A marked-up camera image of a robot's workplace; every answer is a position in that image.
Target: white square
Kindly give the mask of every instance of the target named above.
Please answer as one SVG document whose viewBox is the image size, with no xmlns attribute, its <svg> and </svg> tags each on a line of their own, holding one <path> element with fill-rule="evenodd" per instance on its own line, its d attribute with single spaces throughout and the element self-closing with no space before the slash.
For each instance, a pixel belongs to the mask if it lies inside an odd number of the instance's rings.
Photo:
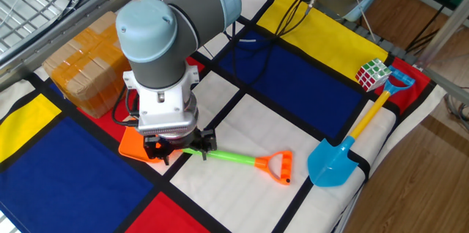
<svg viewBox="0 0 469 233">
<path fill-rule="evenodd" d="M 318 140 L 250 96 L 216 133 L 218 149 L 227 152 L 261 157 L 292 151 L 291 184 L 281 185 L 253 166 L 195 156 L 171 182 L 230 231 L 271 232 L 307 178 L 306 158 Z"/>
</svg>

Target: green handle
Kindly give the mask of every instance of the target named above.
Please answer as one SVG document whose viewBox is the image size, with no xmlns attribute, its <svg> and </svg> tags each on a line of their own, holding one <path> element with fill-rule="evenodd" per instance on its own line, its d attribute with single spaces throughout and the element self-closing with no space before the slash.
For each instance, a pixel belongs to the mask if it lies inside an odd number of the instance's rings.
<svg viewBox="0 0 469 233">
<path fill-rule="evenodd" d="M 198 152 L 198 151 L 195 151 L 195 150 L 189 149 L 189 148 L 182 149 L 182 151 L 185 152 L 185 153 L 193 154 L 193 155 L 202 155 L 201 152 Z M 248 164 L 248 165 L 252 165 L 252 166 L 256 162 L 255 157 L 250 157 L 250 156 L 245 156 L 245 155 L 238 155 L 238 154 L 232 153 L 232 152 L 222 152 L 222 151 L 218 151 L 218 150 L 208 152 L 207 156 L 211 157 L 211 158 L 217 158 L 217 159 L 220 159 L 220 160 L 229 160 L 229 161 L 233 161 L 235 163 L 244 163 L 244 164 Z"/>
</svg>

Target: tape-wrapped box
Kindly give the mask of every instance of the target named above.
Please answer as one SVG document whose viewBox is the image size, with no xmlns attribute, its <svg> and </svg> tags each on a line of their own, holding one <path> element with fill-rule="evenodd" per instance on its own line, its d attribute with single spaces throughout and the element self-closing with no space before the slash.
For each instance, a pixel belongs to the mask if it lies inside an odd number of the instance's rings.
<svg viewBox="0 0 469 233">
<path fill-rule="evenodd" d="M 107 12 L 52 54 L 43 67 L 63 95 L 88 115 L 111 110 L 130 65 L 120 50 L 116 15 Z"/>
</svg>

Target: wooden floor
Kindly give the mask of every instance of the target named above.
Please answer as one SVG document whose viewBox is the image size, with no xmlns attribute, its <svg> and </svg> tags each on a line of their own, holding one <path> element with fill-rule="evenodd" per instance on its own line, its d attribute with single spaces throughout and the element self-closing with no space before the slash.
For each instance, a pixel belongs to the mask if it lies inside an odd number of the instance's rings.
<svg viewBox="0 0 469 233">
<path fill-rule="evenodd" d="M 377 0 L 366 16 L 373 32 L 406 48 L 435 12 L 418 0 Z M 438 17 L 426 34 L 446 19 Z M 468 53 L 469 29 L 463 29 L 431 68 L 469 86 L 469 58 L 450 59 Z M 469 133 L 443 102 L 383 161 L 345 232 L 469 232 Z"/>
</svg>

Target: gray robot arm segment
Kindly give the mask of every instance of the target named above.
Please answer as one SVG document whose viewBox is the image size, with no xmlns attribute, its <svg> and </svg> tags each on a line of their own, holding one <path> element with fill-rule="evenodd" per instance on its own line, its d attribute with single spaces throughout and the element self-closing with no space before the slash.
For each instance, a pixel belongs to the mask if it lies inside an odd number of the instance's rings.
<svg viewBox="0 0 469 233">
<path fill-rule="evenodd" d="M 224 31 L 241 11 L 241 0 L 161 0 L 164 4 L 157 1 L 129 3 L 118 14 L 116 22 L 122 51 L 136 80 L 150 89 L 178 82 L 185 72 L 185 58 Z M 173 15 L 165 20 L 168 9 Z M 146 13 L 151 10 L 165 13 L 154 18 Z M 167 40 L 174 32 L 176 37 Z M 136 36 L 142 33 L 147 36 Z"/>
</svg>

